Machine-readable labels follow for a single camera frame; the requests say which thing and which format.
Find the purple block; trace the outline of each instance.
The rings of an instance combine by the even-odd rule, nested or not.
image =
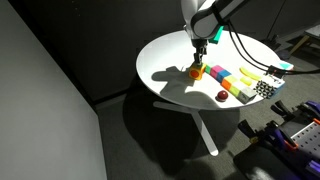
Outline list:
[[[223,70],[224,69],[219,65],[213,66],[210,71],[210,76],[217,79],[218,72],[223,71]]]

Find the blue block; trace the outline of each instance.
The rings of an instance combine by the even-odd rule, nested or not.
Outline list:
[[[229,73],[229,71],[227,71],[227,70],[222,70],[222,71],[218,72],[216,80],[217,80],[219,83],[222,83],[223,78],[225,78],[225,77],[227,77],[227,76],[230,76],[230,75],[231,75],[231,73]]]

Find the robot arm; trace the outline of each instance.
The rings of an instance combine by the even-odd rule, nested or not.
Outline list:
[[[181,0],[185,30],[196,48],[195,63],[201,64],[207,41],[214,37],[220,25],[249,0]]]

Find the white wall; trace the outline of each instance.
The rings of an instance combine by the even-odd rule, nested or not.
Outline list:
[[[107,179],[97,115],[6,0],[0,0],[0,179]]]

